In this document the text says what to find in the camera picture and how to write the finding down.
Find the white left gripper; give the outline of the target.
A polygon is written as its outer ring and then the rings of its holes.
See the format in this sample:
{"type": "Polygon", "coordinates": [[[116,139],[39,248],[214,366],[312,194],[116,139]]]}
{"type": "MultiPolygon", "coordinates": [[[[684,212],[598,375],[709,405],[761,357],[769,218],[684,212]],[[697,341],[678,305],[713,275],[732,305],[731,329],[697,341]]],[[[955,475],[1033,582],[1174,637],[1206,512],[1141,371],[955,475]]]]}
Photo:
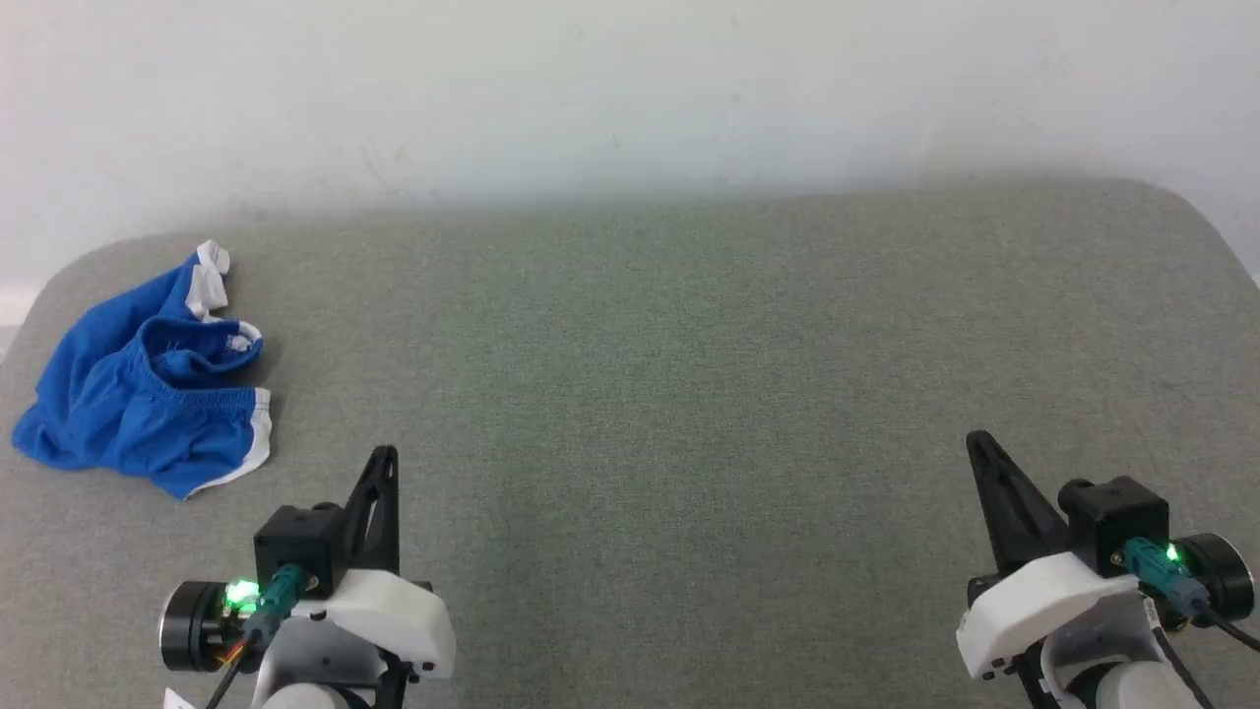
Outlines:
{"type": "Polygon", "coordinates": [[[457,640],[446,603],[399,573],[398,450],[373,450],[346,499],[346,570],[329,599],[289,617],[289,672],[316,683],[374,683],[384,654],[420,678],[454,678],[457,640]]]}

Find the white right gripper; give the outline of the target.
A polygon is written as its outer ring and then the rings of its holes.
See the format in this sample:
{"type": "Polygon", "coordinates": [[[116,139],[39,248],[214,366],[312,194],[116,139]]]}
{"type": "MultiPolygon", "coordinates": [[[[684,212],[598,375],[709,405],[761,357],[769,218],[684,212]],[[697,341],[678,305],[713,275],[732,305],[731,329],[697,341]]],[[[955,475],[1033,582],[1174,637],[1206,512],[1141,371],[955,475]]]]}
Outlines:
{"type": "Polygon", "coordinates": [[[989,431],[969,432],[965,447],[995,570],[1007,576],[982,591],[958,625],[969,678],[984,678],[995,661],[1009,661],[1056,633],[1075,657],[1077,647],[1124,644],[1147,632],[1147,597],[1138,579],[1102,578],[1063,552],[1066,523],[989,431]]]}

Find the blue shorts with white trim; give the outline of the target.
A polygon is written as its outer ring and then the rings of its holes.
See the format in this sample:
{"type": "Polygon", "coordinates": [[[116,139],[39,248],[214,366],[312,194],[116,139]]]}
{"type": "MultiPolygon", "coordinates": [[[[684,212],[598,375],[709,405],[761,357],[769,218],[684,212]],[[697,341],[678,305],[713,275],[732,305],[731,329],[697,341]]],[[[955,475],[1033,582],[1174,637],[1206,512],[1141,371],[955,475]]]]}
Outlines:
{"type": "Polygon", "coordinates": [[[265,337],[218,315],[231,266],[208,239],[184,264],[87,310],[50,355],[14,447],[55,470],[112,470],[179,499],[265,466],[272,395],[233,382],[265,337]]]}

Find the grey fabric sofa cushion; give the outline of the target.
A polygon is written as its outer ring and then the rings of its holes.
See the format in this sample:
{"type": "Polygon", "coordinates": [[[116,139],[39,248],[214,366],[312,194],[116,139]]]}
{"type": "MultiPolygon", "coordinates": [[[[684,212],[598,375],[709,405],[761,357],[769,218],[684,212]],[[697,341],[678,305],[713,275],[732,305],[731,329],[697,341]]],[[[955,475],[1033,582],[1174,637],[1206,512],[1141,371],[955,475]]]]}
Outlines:
{"type": "Polygon", "coordinates": [[[401,568],[454,616],[410,709],[1011,709],[954,633],[989,429],[1053,497],[1142,481],[1260,576],[1260,288],[1139,181],[188,227],[50,278],[0,364],[0,709],[197,706],[160,615],[281,504],[399,452],[401,568]],[[265,467],[188,502],[13,450],[91,305],[215,239],[265,467]]]}

